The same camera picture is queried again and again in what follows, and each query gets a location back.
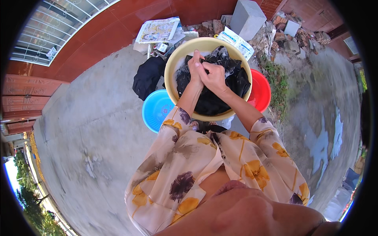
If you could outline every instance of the sleeve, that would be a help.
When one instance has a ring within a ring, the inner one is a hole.
[[[303,205],[307,205],[310,191],[306,180],[287,153],[272,123],[265,117],[260,118],[252,126],[249,139],[264,152],[288,188],[301,198]]]
[[[192,130],[191,118],[182,108],[175,106],[161,124],[158,137],[151,145],[143,160],[156,152],[166,153],[172,150],[179,137]]]

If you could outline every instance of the hand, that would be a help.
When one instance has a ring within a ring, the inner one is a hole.
[[[202,64],[196,62],[195,66],[202,82],[215,95],[219,97],[220,94],[228,89],[225,82],[225,68],[223,66],[208,62],[203,62]]]
[[[192,59],[188,61],[188,67],[191,75],[190,83],[195,84],[199,88],[203,89],[203,82],[201,81],[198,70],[194,65],[196,62],[200,63],[200,58],[205,59],[197,49],[194,50]]]

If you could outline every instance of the sky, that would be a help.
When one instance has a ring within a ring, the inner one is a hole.
[[[8,174],[8,178],[11,183],[12,189],[16,193],[17,189],[20,189],[20,185],[19,185],[19,182],[17,181],[18,170],[17,170],[17,167],[14,165],[13,160],[14,160],[14,157],[9,159],[9,161],[5,163],[5,169]]]

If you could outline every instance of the plastic basin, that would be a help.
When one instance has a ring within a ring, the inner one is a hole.
[[[255,69],[251,69],[253,87],[248,103],[263,113],[269,106],[271,91],[268,80],[263,74]]]
[[[216,38],[201,37],[197,39],[192,39],[182,44],[181,46],[179,46],[172,53],[172,55],[169,57],[167,61],[167,65],[164,71],[164,83],[165,83],[168,95],[174,104],[176,104],[179,99],[178,92],[177,92],[177,83],[174,78],[174,73],[179,68],[178,64],[182,63],[186,55],[193,55],[193,52],[195,49],[198,49],[200,52],[211,52],[218,46],[226,47],[228,54],[230,55],[231,58],[242,61],[242,67],[247,72],[248,80],[252,84],[252,74],[251,74],[251,70],[249,68],[248,62],[247,60],[245,60],[241,52],[239,52],[234,46]],[[252,86],[249,88],[249,90],[243,97],[245,101],[248,100],[249,95],[251,94],[251,90],[252,90]],[[232,109],[230,109],[226,112],[217,114],[215,116],[205,116],[205,115],[200,115],[197,112],[194,112],[192,117],[194,119],[202,120],[202,121],[217,121],[217,120],[226,119],[234,114],[235,112]]]
[[[146,126],[155,133],[175,105],[170,100],[167,90],[161,89],[148,95],[142,106],[142,118]]]

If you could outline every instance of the newspaper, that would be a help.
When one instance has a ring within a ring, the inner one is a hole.
[[[138,43],[167,43],[173,38],[180,18],[172,17],[164,20],[146,21],[139,30]]]
[[[245,57],[247,61],[251,58],[251,56],[255,52],[255,50],[252,48],[252,46],[249,43],[244,41],[242,37],[237,35],[234,31],[230,30],[226,26],[225,26],[225,31],[222,31],[218,35],[217,39],[226,41],[230,43],[231,45],[233,45],[242,53],[242,55]]]

